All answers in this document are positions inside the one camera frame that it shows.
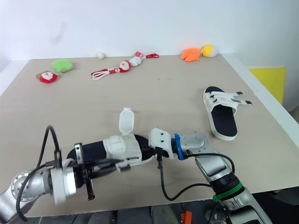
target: wooden table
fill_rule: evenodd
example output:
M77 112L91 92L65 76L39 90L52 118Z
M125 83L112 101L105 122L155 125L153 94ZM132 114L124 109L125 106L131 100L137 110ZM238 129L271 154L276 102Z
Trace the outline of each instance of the wooden table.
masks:
M65 158L75 142L86 144L120 134L118 119L123 107L135 112L134 133L145 137L154 127L170 134L204 132L211 146L234 160L236 175L254 193L299 185L298 147L221 55L192 63L179 56L162 56L145 60L128 73L91 79L92 71L114 68L125 59L129 58L71 59L73 70L52 84L40 83L35 75L51 70L54 59L28 62L0 97L0 192L17 173L35 167L48 124L54 126ZM242 91L242 98L253 103L238 107L238 135L233 141L211 134L202 100L203 90L211 85L227 92ZM53 160L53 150L49 140L44 162ZM165 159L164 177L170 196L189 184L206 182L194 159ZM87 201L85 187L60 206L54 205L52 196L44 195L27 216L169 203L162 194L156 160L95 179L93 186L96 198L92 201ZM193 188L174 202L207 199L213 194L209 188Z

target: blue ring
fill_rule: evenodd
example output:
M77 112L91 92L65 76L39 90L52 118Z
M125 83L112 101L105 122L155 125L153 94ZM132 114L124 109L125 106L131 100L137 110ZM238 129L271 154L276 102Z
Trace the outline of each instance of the blue ring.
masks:
M183 152L182 152L182 148L181 148L181 143L179 142L180 140L180 136L179 134L174 134L174 138L176 139L176 143L177 143L177 149L178 149L178 159L179 160L184 160L183 157Z

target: santa plush toy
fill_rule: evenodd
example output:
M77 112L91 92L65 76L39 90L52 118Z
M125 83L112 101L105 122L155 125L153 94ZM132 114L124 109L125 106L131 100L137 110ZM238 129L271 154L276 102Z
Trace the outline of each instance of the santa plush toy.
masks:
M58 78L58 75L56 75L50 71L44 71L44 72L38 74L36 77L42 83L53 83Z
M106 75L109 74L114 74L114 73L123 73L123 72L127 72L130 70L131 66L137 66L141 64L141 61L145 58L159 58L159 55L157 54L150 54L150 55L143 55L140 52L136 52L134 57L132 57L130 60L128 61L123 61L120 63L119 68L116 69L102 69L99 71L94 71L91 75L93 77L93 80L99 80L103 77L105 77Z

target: white slipper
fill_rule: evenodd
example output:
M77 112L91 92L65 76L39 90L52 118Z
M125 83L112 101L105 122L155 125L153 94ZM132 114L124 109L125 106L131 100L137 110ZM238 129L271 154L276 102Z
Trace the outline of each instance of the white slipper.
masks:
M210 86L204 91L204 103L209 117L212 133L221 140L233 140L237 135L234 115L239 104L251 105L250 101L234 98L242 92L225 93L222 89Z

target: orange plush toy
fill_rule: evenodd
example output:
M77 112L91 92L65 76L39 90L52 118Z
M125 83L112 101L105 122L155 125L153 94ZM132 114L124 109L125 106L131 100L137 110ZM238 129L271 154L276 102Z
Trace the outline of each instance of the orange plush toy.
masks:
M181 58L187 62L197 61L200 56L200 49L198 48L189 48L184 50Z

